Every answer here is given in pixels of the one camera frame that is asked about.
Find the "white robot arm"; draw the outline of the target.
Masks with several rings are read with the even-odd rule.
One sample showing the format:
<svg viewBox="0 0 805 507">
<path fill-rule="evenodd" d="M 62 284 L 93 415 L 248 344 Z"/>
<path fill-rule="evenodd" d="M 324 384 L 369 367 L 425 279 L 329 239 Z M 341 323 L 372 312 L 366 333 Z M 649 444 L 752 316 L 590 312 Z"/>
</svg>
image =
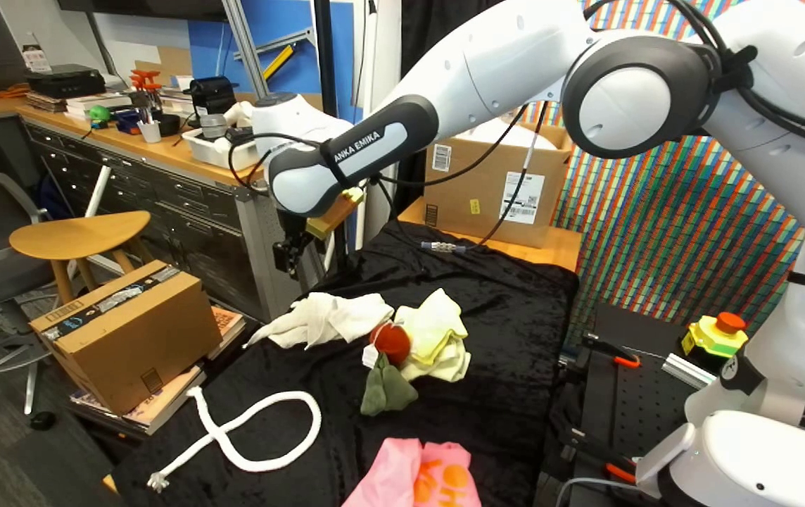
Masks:
<svg viewBox="0 0 805 507">
<path fill-rule="evenodd" d="M 740 0 L 684 19 L 698 29 L 688 39 L 602 34 L 579 0 L 501 0 L 439 39 L 363 120 L 275 154 L 270 194 L 315 215 L 342 185 L 555 91 L 583 151 L 631 158 L 704 132 L 805 227 L 805 2 Z"/>
</svg>

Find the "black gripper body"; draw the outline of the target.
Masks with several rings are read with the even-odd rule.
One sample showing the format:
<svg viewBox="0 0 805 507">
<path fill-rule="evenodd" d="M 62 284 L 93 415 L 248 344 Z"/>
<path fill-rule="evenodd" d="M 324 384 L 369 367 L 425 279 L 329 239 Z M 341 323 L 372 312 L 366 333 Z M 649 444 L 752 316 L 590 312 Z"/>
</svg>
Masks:
<svg viewBox="0 0 805 507">
<path fill-rule="evenodd" d="M 282 225 L 282 239 L 272 246 L 272 261 L 289 279 L 315 279 L 318 275 L 315 239 L 306 234 L 303 222 L 284 222 Z"/>
</svg>

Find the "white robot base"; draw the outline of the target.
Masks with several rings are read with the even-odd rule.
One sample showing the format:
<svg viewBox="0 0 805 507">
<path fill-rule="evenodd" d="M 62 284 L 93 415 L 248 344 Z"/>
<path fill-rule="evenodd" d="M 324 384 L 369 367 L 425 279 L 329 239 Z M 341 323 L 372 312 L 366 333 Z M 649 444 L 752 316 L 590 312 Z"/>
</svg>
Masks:
<svg viewBox="0 0 805 507">
<path fill-rule="evenodd" d="M 687 396 L 635 486 L 678 507 L 805 507 L 805 243 L 773 312 Z"/>
</svg>

